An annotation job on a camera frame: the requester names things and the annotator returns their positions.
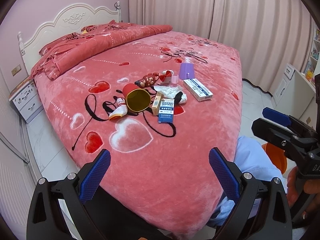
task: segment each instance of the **brown toy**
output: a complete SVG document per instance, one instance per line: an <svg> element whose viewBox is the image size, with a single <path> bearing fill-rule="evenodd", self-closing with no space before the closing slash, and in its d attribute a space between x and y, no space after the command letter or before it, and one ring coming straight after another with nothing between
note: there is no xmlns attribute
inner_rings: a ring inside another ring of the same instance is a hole
<svg viewBox="0 0 320 240"><path fill-rule="evenodd" d="M148 73L143 78L136 81L134 84L140 88L151 87L158 81L158 79L159 79L158 72Z"/></svg>

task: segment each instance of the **white headboard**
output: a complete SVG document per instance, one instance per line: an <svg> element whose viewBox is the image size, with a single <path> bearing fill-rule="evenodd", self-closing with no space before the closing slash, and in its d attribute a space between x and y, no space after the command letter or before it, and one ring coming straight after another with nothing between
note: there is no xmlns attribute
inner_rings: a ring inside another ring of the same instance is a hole
<svg viewBox="0 0 320 240"><path fill-rule="evenodd" d="M111 20L121 22L120 2L117 2L117 8L116 11L105 6L94 9L89 4L74 3L61 10L53 21L41 24L27 42L23 42L19 32L20 51L28 74L41 58L39 51L46 44L69 33L81 33L81 29L88 25L105 24Z"/></svg>

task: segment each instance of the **human hand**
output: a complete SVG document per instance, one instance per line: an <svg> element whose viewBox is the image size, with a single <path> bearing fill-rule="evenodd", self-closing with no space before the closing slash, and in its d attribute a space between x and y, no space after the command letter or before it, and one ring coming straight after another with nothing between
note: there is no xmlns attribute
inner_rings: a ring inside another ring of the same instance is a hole
<svg viewBox="0 0 320 240"><path fill-rule="evenodd" d="M296 190L295 182L296 182L296 173L298 167L294 167L292 171L290 171L288 175L288 194L287 199L289 206L292 207L293 204L297 201L299 195ZM320 179L309 179L304 184L303 190L307 194L316 194L313 198L310 205L306 208L306 213L311 213L316 211L320 207Z"/></svg>

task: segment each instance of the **black pants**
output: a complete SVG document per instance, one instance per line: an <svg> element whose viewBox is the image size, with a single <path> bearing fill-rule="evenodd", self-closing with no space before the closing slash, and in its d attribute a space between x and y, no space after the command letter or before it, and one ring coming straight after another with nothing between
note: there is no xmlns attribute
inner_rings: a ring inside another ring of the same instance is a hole
<svg viewBox="0 0 320 240"><path fill-rule="evenodd" d="M157 228L127 209L100 186L84 205L92 221L108 240L170 240Z"/></svg>

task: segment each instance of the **curtain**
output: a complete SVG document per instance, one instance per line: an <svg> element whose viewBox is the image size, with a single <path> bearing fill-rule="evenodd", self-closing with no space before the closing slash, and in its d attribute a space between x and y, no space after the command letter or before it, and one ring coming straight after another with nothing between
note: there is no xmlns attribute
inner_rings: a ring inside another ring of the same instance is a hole
<svg viewBox="0 0 320 240"><path fill-rule="evenodd" d="M286 63L305 67L313 39L312 18L300 0L129 0L129 18L238 49L242 77L271 94Z"/></svg>

